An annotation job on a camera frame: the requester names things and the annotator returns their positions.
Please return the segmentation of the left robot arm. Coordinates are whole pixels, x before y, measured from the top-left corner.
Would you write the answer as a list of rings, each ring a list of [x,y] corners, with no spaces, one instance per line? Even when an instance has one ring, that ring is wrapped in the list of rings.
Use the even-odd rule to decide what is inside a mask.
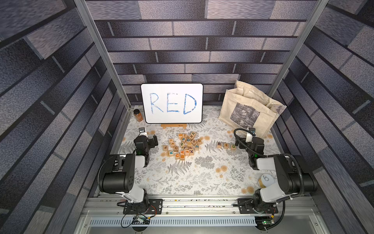
[[[135,184],[135,170],[148,166],[149,152],[158,145],[157,136],[149,138],[146,129],[141,127],[133,143],[133,152],[110,155],[100,167],[97,177],[99,190],[123,198],[117,206],[123,208],[124,215],[159,215],[162,213],[163,201],[149,199],[146,190]]]

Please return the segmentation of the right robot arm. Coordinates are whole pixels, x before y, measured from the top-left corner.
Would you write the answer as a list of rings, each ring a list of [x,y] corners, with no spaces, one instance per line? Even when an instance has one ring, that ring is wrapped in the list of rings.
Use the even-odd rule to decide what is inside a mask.
[[[245,149],[249,166],[253,170],[276,173],[273,184],[256,190],[250,199],[238,201],[236,207],[262,214],[276,211],[279,203],[285,204],[287,200],[303,197],[317,190],[318,182],[308,170],[303,157],[287,153],[265,155],[265,141],[257,137],[253,131],[237,128],[233,134],[235,146]]]

